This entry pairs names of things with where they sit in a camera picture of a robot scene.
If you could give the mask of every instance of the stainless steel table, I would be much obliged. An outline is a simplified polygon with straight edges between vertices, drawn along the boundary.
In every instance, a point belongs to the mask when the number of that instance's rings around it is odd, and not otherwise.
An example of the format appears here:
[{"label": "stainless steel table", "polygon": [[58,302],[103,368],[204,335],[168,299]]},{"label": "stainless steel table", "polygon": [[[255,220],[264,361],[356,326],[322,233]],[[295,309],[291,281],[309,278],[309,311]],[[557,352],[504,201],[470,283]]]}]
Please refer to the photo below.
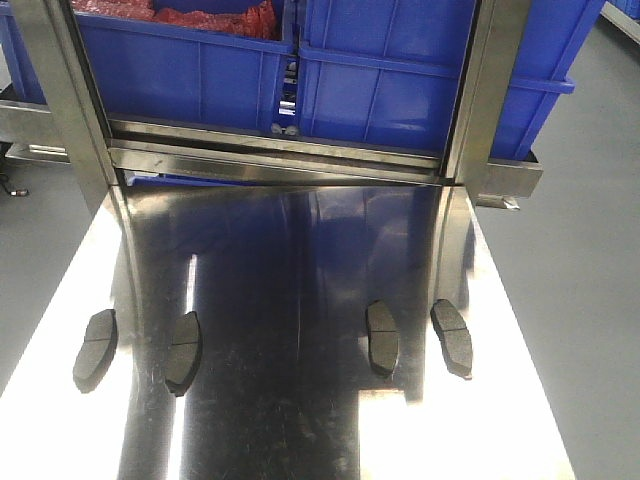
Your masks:
[{"label": "stainless steel table", "polygon": [[[107,197],[0,399],[3,478],[572,479],[463,188],[130,189]],[[473,378],[429,316],[449,299]],[[399,331],[390,378],[365,311]],[[72,369],[91,315],[117,352],[91,393]],[[173,322],[202,361],[165,385]]]}]

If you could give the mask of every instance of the blue bin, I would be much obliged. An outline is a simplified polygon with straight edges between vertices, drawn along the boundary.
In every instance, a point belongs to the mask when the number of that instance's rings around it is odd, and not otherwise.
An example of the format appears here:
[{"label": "blue bin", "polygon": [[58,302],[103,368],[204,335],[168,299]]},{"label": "blue bin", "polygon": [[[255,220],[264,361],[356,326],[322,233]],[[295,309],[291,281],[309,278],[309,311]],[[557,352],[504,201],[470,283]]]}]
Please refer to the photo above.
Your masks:
[{"label": "blue bin", "polygon": [[[475,5],[474,0],[307,1],[304,39],[314,48],[451,67],[462,64]],[[564,80],[604,1],[533,0],[515,75]]]},{"label": "blue bin", "polygon": [[[375,145],[441,152],[459,71],[423,62],[300,47],[297,115],[300,132]],[[514,77],[492,155],[526,157],[558,96],[571,80]]]},{"label": "blue bin", "polygon": [[134,175],[127,184],[131,187],[249,187],[252,182],[237,182],[214,178],[185,177],[184,175]]},{"label": "blue bin", "polygon": [[[155,6],[217,13],[244,11],[258,3],[156,0]],[[293,52],[295,15],[291,0],[274,6],[281,41],[100,15],[76,17],[108,112],[269,132]],[[0,38],[18,95],[45,103],[6,2],[0,2]]]},{"label": "blue bin", "polygon": [[640,18],[640,0],[610,0],[610,2],[634,20]]}]

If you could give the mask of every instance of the metal frame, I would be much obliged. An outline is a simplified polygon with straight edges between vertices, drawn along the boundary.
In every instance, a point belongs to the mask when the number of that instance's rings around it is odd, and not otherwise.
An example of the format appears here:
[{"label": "metal frame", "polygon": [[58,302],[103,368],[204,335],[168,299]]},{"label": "metal frame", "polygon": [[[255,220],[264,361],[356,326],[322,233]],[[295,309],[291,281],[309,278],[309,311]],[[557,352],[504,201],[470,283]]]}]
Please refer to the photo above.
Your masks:
[{"label": "metal frame", "polygon": [[602,7],[602,16],[640,45],[640,23],[609,2]]},{"label": "metal frame", "polygon": [[53,120],[92,213],[118,185],[109,124],[68,0],[12,0],[11,7]]},{"label": "metal frame", "polygon": [[471,31],[440,174],[475,203],[486,175],[531,0],[481,0]]},{"label": "metal frame", "polygon": [[[424,152],[197,125],[109,121],[69,1],[10,3],[60,135],[53,146],[65,146],[87,204],[95,211],[110,187],[124,183],[120,168],[296,184],[454,183],[465,185],[475,202],[485,182],[531,0],[477,1],[443,159]],[[7,123],[18,119],[24,124],[25,115],[37,116],[38,126],[46,123],[42,107],[0,101],[0,112]],[[53,139],[50,127],[43,131]],[[27,135],[15,129],[0,132],[2,139],[11,136],[20,143],[49,145],[27,141]]]}]

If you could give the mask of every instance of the metal edge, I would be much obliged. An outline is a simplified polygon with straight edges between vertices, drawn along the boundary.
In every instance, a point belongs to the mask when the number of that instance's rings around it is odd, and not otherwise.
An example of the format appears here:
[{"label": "metal edge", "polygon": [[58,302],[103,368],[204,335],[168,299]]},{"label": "metal edge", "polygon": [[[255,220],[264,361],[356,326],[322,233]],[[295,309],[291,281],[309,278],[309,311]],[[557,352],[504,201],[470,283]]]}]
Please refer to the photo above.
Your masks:
[{"label": "metal edge", "polygon": [[606,2],[602,7],[601,15],[640,45],[640,23],[609,2]]},{"label": "metal edge", "polygon": [[480,193],[531,0],[477,2],[441,176]]},{"label": "metal edge", "polygon": [[129,140],[111,140],[109,152],[117,168],[152,173],[205,175],[242,181],[341,183],[349,179],[408,184],[432,184],[434,171],[353,159],[318,157],[296,152],[262,155],[203,150]]}]

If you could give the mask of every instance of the red material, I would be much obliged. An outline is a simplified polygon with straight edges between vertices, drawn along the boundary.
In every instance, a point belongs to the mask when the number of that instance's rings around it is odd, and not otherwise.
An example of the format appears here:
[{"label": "red material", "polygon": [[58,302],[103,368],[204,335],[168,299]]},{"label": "red material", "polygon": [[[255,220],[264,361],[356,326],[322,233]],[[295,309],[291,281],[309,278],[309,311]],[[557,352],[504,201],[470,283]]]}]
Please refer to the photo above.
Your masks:
[{"label": "red material", "polygon": [[132,7],[153,8],[153,0],[102,0],[105,3],[131,5]]},{"label": "red material", "polygon": [[129,18],[133,20],[148,21],[155,15],[155,12],[147,7],[98,0],[74,0],[73,8],[79,12],[96,13],[98,15]]},{"label": "red material", "polygon": [[168,23],[265,40],[278,39],[278,20],[272,0],[264,0],[245,13],[219,14],[200,10],[182,13],[172,8],[163,8],[156,13],[152,9],[152,0],[72,0],[72,4],[79,12]]}]

